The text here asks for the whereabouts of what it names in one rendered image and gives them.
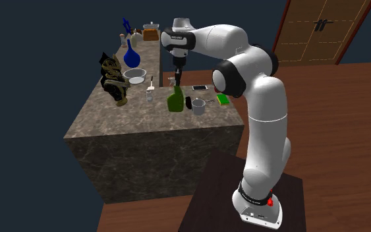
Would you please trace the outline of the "clear glass bowl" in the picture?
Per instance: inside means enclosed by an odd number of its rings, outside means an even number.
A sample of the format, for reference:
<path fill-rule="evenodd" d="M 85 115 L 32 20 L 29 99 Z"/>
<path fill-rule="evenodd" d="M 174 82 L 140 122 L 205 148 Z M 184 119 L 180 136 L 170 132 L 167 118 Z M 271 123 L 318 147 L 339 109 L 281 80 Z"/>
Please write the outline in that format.
<path fill-rule="evenodd" d="M 123 76 L 128 79 L 130 84 L 141 84 L 145 81 L 147 71 L 144 69 L 130 69 L 123 73 Z"/>

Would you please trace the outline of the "black and gold figure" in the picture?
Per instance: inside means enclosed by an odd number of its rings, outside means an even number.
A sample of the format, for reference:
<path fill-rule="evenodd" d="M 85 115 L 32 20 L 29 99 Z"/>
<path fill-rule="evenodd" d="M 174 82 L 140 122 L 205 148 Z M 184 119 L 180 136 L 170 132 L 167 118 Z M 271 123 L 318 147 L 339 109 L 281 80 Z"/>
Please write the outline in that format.
<path fill-rule="evenodd" d="M 103 90 L 115 100 L 117 107 L 125 105 L 128 102 L 127 89 L 130 88 L 130 82 L 123 76 L 118 58 L 115 54 L 109 57 L 103 52 L 99 63 Z"/>

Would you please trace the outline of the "orange toaster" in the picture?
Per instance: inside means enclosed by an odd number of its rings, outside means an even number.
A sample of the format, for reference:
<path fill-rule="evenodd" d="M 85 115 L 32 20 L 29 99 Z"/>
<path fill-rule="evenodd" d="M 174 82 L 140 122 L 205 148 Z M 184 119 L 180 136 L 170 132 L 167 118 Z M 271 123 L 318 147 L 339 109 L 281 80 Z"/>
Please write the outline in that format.
<path fill-rule="evenodd" d="M 144 29 L 142 31 L 144 41 L 158 41 L 159 34 L 157 29 Z"/>

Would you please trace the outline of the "brown double door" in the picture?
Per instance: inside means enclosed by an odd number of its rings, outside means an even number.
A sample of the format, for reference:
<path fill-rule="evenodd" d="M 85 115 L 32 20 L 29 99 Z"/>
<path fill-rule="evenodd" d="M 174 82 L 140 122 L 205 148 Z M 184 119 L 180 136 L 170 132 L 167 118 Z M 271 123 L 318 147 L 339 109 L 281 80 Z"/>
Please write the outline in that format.
<path fill-rule="evenodd" d="M 281 67 L 337 65 L 371 0 L 287 0 L 273 51 Z"/>

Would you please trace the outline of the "blue glass vase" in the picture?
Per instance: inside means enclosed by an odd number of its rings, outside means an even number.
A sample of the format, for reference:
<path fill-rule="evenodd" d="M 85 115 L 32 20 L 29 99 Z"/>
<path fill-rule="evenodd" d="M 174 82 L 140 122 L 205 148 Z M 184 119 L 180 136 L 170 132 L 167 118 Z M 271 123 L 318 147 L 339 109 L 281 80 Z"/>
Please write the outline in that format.
<path fill-rule="evenodd" d="M 135 52 L 131 46 L 131 42 L 127 40 L 127 52 L 125 53 L 123 59 L 125 64 L 130 68 L 136 68 L 140 64 L 140 56 Z"/>

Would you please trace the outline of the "marble kitchen counter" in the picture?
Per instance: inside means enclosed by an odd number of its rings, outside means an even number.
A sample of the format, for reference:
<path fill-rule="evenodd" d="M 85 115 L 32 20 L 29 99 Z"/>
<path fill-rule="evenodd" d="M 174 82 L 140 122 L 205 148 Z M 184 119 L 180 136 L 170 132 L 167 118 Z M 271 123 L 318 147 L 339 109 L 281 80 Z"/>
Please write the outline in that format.
<path fill-rule="evenodd" d="M 128 89 L 128 102 L 117 107 L 97 84 L 64 140 L 107 204 L 191 195 L 212 150 L 237 153 L 244 123 L 232 105 L 219 105 L 212 87 L 191 98 L 207 101 L 203 115 L 189 109 L 172 113 L 173 89 L 159 84 L 160 43 L 139 42 L 143 83 Z M 146 90 L 154 77 L 153 100 Z"/>

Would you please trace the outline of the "white mug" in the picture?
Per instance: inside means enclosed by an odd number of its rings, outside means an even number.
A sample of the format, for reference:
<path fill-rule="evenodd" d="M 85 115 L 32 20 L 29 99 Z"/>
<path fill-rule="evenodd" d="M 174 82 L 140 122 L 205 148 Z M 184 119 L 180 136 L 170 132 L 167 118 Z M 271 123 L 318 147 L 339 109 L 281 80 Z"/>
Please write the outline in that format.
<path fill-rule="evenodd" d="M 203 115 L 205 112 L 206 102 L 204 100 L 196 98 L 191 101 L 192 112 L 195 115 Z"/>

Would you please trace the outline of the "dark robot stand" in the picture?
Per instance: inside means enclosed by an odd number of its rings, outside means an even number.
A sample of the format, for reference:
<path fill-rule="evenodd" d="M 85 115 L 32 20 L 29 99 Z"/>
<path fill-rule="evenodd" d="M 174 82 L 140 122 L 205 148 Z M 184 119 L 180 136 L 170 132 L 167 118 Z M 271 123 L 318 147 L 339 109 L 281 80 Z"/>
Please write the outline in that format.
<path fill-rule="evenodd" d="M 243 177 L 245 160 L 213 150 L 178 232 L 306 232 L 302 179 L 283 173 L 273 187 L 283 220 L 278 230 L 244 222 L 232 195 Z"/>

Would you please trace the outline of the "green bottle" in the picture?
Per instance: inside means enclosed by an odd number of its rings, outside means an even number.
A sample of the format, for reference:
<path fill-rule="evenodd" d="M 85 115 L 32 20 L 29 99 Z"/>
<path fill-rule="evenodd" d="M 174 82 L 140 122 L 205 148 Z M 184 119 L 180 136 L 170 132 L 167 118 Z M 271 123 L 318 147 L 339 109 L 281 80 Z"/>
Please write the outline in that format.
<path fill-rule="evenodd" d="M 180 86 L 173 87 L 174 92 L 167 98 L 167 106 L 170 112 L 182 112 L 184 108 L 184 96 Z"/>

